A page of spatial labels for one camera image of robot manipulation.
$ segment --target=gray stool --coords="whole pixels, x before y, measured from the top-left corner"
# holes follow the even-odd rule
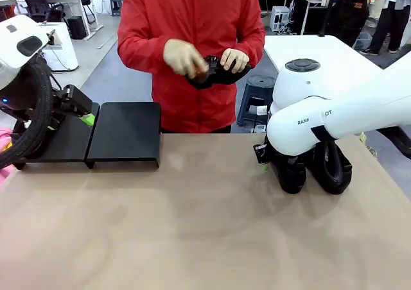
[[[269,76],[255,75],[247,80],[243,101],[241,102],[240,112],[237,117],[238,125],[244,125],[244,120],[252,122],[256,120],[257,115],[249,112],[251,106],[267,105],[270,108],[274,85],[275,79]],[[257,118],[257,122],[261,124],[266,124],[267,121],[267,115],[261,115]]]
[[[111,16],[121,15],[121,7],[123,6],[123,0],[110,0]]]

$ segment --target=brown tabletop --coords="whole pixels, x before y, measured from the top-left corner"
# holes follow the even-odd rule
[[[411,204],[360,141],[343,195],[288,195],[262,138],[165,135],[160,170],[28,165],[0,190],[0,289],[410,289]]]

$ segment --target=black shoe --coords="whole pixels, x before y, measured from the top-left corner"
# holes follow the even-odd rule
[[[376,55],[378,55],[378,52],[373,51],[372,49],[367,48],[367,49],[365,49],[365,50],[363,50],[363,51],[360,51],[360,54],[361,54],[361,55],[376,56]]]

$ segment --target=pink fabric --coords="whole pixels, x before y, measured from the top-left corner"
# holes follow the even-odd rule
[[[2,152],[11,143],[12,130],[9,128],[0,128],[0,152]],[[6,168],[0,169],[0,184],[2,184],[10,173],[15,171],[14,166],[8,166]]]

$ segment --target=red jacket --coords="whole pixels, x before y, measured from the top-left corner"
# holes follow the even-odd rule
[[[127,67],[152,73],[152,97],[161,104],[163,128],[207,133],[236,119],[236,86],[195,89],[164,62],[167,40],[190,42],[204,57],[239,49],[255,66],[265,39],[260,13],[258,0],[124,0],[118,53]]]

